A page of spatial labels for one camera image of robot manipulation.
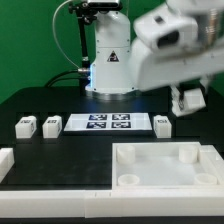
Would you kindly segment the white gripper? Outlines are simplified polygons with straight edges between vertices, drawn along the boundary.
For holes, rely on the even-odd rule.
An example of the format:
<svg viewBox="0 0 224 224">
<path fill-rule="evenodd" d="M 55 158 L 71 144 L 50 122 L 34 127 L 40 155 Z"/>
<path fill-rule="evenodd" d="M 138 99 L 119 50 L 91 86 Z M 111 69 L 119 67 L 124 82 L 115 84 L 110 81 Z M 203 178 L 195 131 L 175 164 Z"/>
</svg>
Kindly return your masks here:
<svg viewBox="0 0 224 224">
<path fill-rule="evenodd" d="M 129 66 L 141 91 L 224 72 L 224 3 L 164 3 L 134 31 Z"/>
</svg>

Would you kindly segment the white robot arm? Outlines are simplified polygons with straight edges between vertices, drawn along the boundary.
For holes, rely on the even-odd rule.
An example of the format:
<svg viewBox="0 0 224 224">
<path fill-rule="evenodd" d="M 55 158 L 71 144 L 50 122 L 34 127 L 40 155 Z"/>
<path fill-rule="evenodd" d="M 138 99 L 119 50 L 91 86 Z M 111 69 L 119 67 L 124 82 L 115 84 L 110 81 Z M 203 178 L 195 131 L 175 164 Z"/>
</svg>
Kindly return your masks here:
<svg viewBox="0 0 224 224">
<path fill-rule="evenodd" d="M 96 58 L 86 91 L 126 95 L 224 71 L 224 0 L 165 0 L 131 22 L 120 0 L 96 12 Z"/>
</svg>

